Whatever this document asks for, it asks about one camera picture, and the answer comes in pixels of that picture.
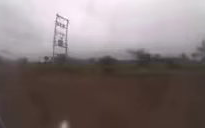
gray sky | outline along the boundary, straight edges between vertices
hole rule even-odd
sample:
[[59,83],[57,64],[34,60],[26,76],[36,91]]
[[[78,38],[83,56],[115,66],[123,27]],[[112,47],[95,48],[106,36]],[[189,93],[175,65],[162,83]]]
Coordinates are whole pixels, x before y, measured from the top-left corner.
[[0,54],[51,55],[56,13],[70,19],[74,57],[190,53],[205,39],[205,0],[0,0]]

dirt ground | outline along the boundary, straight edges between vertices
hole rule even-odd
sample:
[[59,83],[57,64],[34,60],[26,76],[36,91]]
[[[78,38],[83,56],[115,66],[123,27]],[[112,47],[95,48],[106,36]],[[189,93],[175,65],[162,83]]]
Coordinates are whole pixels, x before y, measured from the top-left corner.
[[205,72],[105,75],[0,68],[7,128],[205,128]]

cloud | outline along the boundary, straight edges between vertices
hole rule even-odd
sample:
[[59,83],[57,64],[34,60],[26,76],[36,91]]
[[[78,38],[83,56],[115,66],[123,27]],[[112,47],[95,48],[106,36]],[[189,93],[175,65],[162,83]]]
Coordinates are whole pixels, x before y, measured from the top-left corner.
[[0,0],[0,51],[50,55],[56,13],[70,19],[77,57],[192,52],[205,38],[205,0]]

